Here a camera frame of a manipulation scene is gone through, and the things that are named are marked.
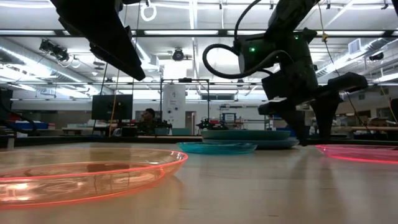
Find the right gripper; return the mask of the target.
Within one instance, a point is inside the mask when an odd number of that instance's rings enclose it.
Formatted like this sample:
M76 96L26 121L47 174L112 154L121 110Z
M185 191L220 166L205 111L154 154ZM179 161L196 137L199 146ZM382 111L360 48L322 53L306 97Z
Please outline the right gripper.
M327 85L318 88L314 64L309 50L309 43L317 36L315 30L305 28L291 32L277 40L277 49L284 51L277 56L280 70L262 80L263 89L268 99L276 97L286 99L306 99L314 95L310 105L315 113L319 136L329 139L333 118L338 105L343 101L340 92L348 93L368 87L367 79L357 73L348 72L328 80ZM270 102L258 107L261 115L279 115L294 131L299 144L307 145L307 126L302 112L296 106L284 101Z

